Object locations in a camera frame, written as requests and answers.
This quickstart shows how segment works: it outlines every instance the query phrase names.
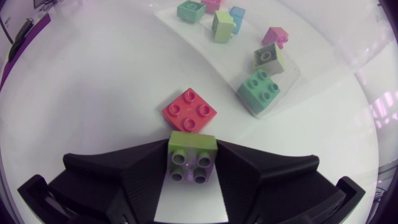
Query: white table surface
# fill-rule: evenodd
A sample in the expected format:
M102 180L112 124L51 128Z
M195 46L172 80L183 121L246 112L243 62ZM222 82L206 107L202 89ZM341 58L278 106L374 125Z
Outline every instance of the white table surface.
M364 223L377 180L376 131L360 85L333 59L328 42L274 1L238 4L251 21L275 14L270 22L289 30L284 50L310 80L288 109L257 119L205 58L153 15L173 2L67 0L50 11L51 23L0 92L2 162L25 223L39 222L17 193L27 179L40 174L50 182L69 152L100 154L167 138L171 128L160 110L189 87L218 112L203 134L286 156L318 156L318 171L333 184L347 175L366 191L345 221ZM166 182L155 219L226 221L215 177L202 189ZM186 204L187 198L197 200Z

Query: pink brick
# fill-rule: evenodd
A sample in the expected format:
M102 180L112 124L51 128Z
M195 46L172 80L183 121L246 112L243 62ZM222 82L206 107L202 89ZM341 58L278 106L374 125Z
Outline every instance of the pink brick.
M200 2L206 5L206 12L214 13L220 9L221 0L201 0Z
M289 40L289 35L283 30L281 27L270 27L267 31L267 34L264 36L261 43L263 45L268 45L273 42L276 42L280 49L284 48L284 43Z

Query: toy block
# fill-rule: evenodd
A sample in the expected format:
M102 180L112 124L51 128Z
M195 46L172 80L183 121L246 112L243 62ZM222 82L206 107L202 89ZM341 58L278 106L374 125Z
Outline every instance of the toy block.
M232 33L238 34L242 26L242 21L245 12L246 12L245 9L236 6L232 7L232 9L229 11L229 14L232 16L234 23L236 24L236 27L235 29L232 30Z
M215 11L213 25L214 41L219 43L227 43L232 38L232 30L236 24L232 16L228 12Z
M254 69L262 69L268 75L284 71L284 60L276 43L271 43L254 52Z
M206 12L214 13L220 9L221 0L201 0L200 2L206 5Z
M289 40L289 35L281 27L270 27L264 36L261 43L263 45L268 45L270 43L276 42L280 49L284 48L284 43Z
M280 89L267 73L260 69L246 79L236 93L254 114L259 114L280 93Z
M198 133L217 114L191 88L167 105L162 113L174 129L192 133Z
M205 15L205 8L202 3L186 1L177 7L177 16L188 22L197 22Z
M167 173L174 181L208 182L217 150L214 136L173 131L167 151Z

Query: lime green duplo brick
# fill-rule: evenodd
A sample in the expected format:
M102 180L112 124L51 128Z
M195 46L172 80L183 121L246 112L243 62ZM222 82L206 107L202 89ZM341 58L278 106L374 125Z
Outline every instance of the lime green duplo brick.
M284 72L284 59L276 43L271 43L254 52L254 69L262 69L268 75Z
M197 22L205 14L206 5L186 1L177 7L177 16L188 22Z
M278 85L261 69L246 79L237 91L254 114L265 110L279 93Z
M232 31L235 27L234 19L228 12L216 11L211 27L214 41L227 43L232 38Z
M172 180L208 181L217 155L214 136L173 131L169 139L167 172Z

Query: white wall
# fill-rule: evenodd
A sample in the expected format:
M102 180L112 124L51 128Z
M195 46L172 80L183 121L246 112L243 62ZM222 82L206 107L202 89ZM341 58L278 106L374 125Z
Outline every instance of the white wall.
M278 0L311 24L357 69L379 142L379 167L398 163L398 45L378 0Z

